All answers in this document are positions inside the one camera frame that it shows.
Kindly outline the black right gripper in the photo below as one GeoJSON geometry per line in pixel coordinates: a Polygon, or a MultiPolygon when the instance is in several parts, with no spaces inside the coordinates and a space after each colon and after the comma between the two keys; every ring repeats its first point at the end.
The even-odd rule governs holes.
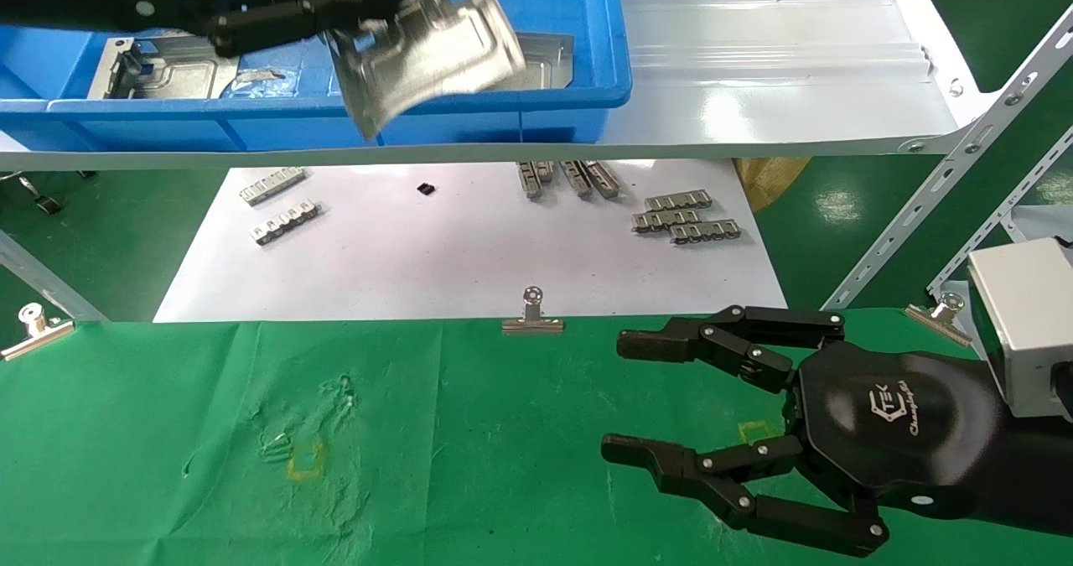
{"type": "Polygon", "coordinates": [[[834,311],[734,304],[705,318],[674,315],[659,330],[621,330],[616,352],[627,360],[704,362],[771,394],[795,378],[790,420],[802,440],[699,453],[606,434],[602,458],[644,468],[660,493],[701,502],[729,528],[856,558],[890,540],[877,505],[932,519],[1003,519],[1014,495],[1001,455],[1012,418],[990,371],[959,357],[837,343],[844,325],[834,311]],[[795,376],[778,345],[820,351],[795,376]],[[746,487],[795,467],[847,510],[746,487]]]}

